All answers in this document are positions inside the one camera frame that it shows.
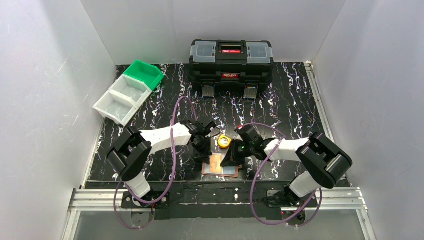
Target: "red logo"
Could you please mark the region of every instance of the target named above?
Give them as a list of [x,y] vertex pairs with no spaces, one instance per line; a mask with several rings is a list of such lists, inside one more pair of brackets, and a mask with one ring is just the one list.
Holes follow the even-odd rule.
[[221,77],[224,79],[238,79],[239,74],[238,73],[222,73]]
[[223,49],[222,50],[223,54],[241,54],[242,51],[241,50],[228,50],[228,49]]

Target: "marble surface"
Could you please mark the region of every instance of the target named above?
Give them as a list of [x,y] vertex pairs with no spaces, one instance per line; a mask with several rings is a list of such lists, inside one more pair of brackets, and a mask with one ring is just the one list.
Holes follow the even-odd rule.
[[[117,78],[128,65],[117,67]],[[243,99],[242,94],[221,91],[215,98],[199,97],[188,80],[188,64],[158,65],[165,78],[156,91],[141,106],[127,126],[140,130],[167,127],[179,96],[188,96],[202,123],[215,121],[227,136],[236,138],[234,129],[244,123],[264,123],[279,129],[287,140],[306,138],[314,132],[324,132],[314,100],[305,66],[302,62],[275,63],[273,82],[267,91],[255,100]],[[193,118],[191,109],[183,103],[178,108],[178,120]],[[106,119],[98,140],[97,150],[90,172],[91,182],[114,182],[117,174],[106,160],[106,153],[119,137],[123,127]],[[277,137],[264,127],[257,129],[264,138]],[[215,146],[212,152],[221,150]],[[247,158],[238,178],[202,175],[202,163],[191,158],[191,146],[177,147],[176,181],[246,181],[252,180],[261,161]],[[143,172],[148,181],[168,181],[172,168],[171,149],[151,155]],[[291,181],[303,173],[305,168],[294,161],[275,161],[265,165],[261,171],[262,181]]]

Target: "gray wall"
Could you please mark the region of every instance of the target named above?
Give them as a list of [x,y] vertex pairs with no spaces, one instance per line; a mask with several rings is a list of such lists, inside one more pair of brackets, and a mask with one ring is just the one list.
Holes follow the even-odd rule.
[[347,0],[315,73],[378,239],[424,236],[424,1]]
[[60,239],[115,74],[79,0],[0,1],[0,239]]
[[275,61],[313,60],[346,0],[81,0],[116,65],[187,63],[204,40],[268,40]]

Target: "toolbox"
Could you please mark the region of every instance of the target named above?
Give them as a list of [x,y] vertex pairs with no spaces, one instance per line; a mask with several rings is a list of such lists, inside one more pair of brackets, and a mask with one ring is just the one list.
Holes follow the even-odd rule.
[[273,81],[273,49],[269,41],[194,40],[189,79],[202,97],[215,91],[243,91],[255,99]]

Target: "yellow tape measure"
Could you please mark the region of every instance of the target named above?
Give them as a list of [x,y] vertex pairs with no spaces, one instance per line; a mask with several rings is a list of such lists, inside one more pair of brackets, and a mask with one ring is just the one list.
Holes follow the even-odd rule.
[[218,145],[220,148],[222,149],[227,149],[230,146],[231,143],[231,138],[225,136],[225,135],[221,135],[218,138]]

